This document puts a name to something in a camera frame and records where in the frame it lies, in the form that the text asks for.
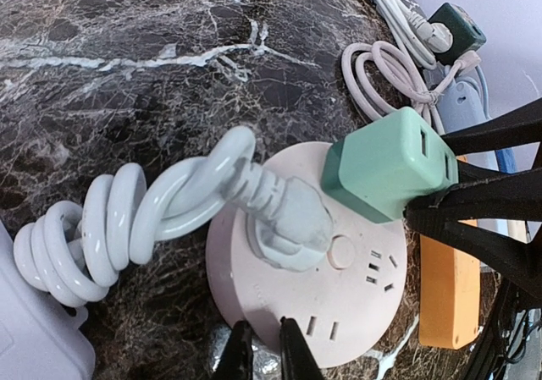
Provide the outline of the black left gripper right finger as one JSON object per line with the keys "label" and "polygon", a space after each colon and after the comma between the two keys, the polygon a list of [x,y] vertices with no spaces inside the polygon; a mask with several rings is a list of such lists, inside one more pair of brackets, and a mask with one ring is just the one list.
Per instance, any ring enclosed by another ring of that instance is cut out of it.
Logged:
{"label": "black left gripper right finger", "polygon": [[296,320],[280,320],[281,376],[284,380],[324,380]]}

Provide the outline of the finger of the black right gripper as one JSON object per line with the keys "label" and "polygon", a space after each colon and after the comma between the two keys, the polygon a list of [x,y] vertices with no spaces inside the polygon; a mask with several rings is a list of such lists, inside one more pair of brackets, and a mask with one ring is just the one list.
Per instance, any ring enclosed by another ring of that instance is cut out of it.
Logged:
{"label": "finger of the black right gripper", "polygon": [[456,155],[498,151],[541,142],[541,99],[532,101],[498,118],[442,135]]}
{"label": "finger of the black right gripper", "polygon": [[520,240],[467,224],[475,219],[541,220],[541,171],[462,169],[447,189],[408,202],[409,229],[474,256],[535,299],[541,298],[541,235]]}

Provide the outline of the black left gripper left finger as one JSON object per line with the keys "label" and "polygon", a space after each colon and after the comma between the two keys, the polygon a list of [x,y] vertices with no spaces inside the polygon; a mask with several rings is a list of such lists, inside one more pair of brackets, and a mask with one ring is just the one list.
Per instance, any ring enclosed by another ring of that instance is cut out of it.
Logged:
{"label": "black left gripper left finger", "polygon": [[238,321],[225,344],[212,380],[252,380],[252,327],[248,321]]}

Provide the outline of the pink round socket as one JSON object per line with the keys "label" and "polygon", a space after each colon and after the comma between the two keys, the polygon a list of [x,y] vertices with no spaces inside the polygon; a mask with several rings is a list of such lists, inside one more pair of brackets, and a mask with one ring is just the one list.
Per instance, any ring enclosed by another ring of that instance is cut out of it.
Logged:
{"label": "pink round socket", "polygon": [[292,318],[318,365],[330,368],[370,350],[392,323],[406,282],[407,243],[401,221],[373,223],[328,196],[322,202],[334,224],[330,247],[307,270],[258,257],[249,240],[254,221],[234,206],[210,224],[206,265],[228,324],[248,321],[278,350],[280,321]]}

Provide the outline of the mint green plug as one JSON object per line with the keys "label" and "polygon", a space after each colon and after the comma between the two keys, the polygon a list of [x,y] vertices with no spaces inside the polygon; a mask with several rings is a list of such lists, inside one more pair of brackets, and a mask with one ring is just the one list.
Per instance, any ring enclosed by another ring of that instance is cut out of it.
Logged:
{"label": "mint green plug", "polygon": [[456,155],[411,107],[403,107],[335,142],[322,191],[372,223],[403,218],[407,203],[459,180]]}

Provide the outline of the white multi-socket power strip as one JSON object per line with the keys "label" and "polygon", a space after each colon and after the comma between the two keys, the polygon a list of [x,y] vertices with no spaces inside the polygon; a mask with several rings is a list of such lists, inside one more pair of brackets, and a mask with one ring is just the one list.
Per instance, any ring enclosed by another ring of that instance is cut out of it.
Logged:
{"label": "white multi-socket power strip", "polygon": [[91,379],[96,355],[80,326],[55,299],[31,287],[14,263],[13,240],[1,228],[1,378]]}

